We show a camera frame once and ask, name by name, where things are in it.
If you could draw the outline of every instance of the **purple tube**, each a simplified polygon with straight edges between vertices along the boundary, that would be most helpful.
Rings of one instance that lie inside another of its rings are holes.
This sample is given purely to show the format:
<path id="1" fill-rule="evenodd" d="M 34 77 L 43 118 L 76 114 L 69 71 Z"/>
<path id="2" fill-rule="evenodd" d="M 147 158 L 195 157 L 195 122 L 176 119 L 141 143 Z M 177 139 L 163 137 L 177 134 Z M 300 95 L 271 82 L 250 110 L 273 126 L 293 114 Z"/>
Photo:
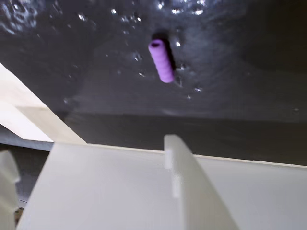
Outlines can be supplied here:
<path id="1" fill-rule="evenodd" d="M 164 42 L 160 39 L 153 40 L 148 45 L 148 49 L 153 57 L 161 81 L 171 83 L 174 80 L 174 74 Z"/>

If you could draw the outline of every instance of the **ribbed purple peg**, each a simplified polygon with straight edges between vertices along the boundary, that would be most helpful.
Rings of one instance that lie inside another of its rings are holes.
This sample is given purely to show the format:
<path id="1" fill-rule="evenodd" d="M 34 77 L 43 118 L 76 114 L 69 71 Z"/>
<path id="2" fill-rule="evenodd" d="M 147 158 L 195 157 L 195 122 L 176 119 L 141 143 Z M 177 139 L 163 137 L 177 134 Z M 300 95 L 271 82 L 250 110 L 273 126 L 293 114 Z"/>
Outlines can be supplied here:
<path id="1" fill-rule="evenodd" d="M 174 74 L 164 42 L 160 39 L 153 40 L 148 45 L 148 49 L 153 57 L 161 81 L 171 83 L 174 80 Z"/>

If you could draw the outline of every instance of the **purple cylinder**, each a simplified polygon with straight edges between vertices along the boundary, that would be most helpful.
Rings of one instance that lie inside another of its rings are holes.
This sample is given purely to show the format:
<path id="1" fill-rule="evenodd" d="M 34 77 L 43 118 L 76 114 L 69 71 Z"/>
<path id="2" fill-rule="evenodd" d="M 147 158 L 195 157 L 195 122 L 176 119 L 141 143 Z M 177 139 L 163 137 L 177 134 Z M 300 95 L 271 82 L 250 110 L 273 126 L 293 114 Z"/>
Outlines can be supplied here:
<path id="1" fill-rule="evenodd" d="M 153 40 L 148 45 L 148 49 L 153 57 L 161 81 L 171 83 L 174 80 L 174 74 L 164 42 L 160 39 Z"/>

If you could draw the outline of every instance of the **white plastic structure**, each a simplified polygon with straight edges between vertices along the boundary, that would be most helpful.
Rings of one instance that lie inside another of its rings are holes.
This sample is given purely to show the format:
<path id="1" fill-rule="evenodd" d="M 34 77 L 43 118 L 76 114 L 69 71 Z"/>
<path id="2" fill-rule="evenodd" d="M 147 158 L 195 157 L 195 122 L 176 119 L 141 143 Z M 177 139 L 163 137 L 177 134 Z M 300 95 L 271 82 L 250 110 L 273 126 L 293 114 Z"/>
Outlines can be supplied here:
<path id="1" fill-rule="evenodd" d="M 165 136 L 165 167 L 172 172 L 182 230 L 238 230 L 228 209 L 186 144 Z"/>
<path id="2" fill-rule="evenodd" d="M 15 211 L 18 209 L 18 196 L 15 183 L 20 180 L 12 155 L 0 152 L 0 229 L 15 229 Z"/>
<path id="3" fill-rule="evenodd" d="M 304 230 L 306 194 L 306 168 L 195 156 L 176 136 L 165 152 L 55 143 L 17 230 Z"/>

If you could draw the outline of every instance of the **white plastic divider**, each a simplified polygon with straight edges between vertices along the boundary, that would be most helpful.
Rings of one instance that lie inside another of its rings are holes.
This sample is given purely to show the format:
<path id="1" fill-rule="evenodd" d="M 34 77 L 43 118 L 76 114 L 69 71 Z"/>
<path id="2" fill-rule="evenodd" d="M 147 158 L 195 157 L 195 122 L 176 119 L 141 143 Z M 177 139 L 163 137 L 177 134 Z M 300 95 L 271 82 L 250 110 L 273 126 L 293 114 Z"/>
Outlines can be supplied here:
<path id="1" fill-rule="evenodd" d="M 17 166 L 8 151 L 0 152 L 0 229 L 15 229 L 18 197 L 15 183 L 20 180 Z"/>

